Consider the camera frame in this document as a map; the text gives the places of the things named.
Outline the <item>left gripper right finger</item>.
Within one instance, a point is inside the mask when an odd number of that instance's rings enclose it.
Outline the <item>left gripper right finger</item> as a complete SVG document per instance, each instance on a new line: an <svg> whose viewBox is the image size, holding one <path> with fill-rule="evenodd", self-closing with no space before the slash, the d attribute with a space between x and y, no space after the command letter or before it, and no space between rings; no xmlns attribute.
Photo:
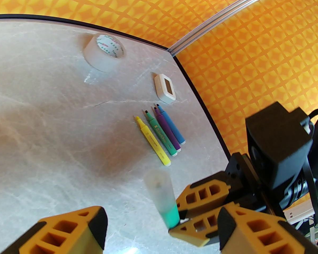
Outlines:
<svg viewBox="0 0 318 254"><path fill-rule="evenodd" d="M318 254L318 248L284 218L224 206L218 215L222 254Z"/></svg>

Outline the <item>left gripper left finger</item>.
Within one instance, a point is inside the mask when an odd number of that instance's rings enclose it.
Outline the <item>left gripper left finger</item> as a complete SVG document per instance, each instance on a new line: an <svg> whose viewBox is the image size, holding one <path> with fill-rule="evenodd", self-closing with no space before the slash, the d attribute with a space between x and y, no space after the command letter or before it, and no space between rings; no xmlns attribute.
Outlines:
<svg viewBox="0 0 318 254"><path fill-rule="evenodd" d="M101 206L40 219L7 247L8 254L102 254L108 218Z"/></svg>

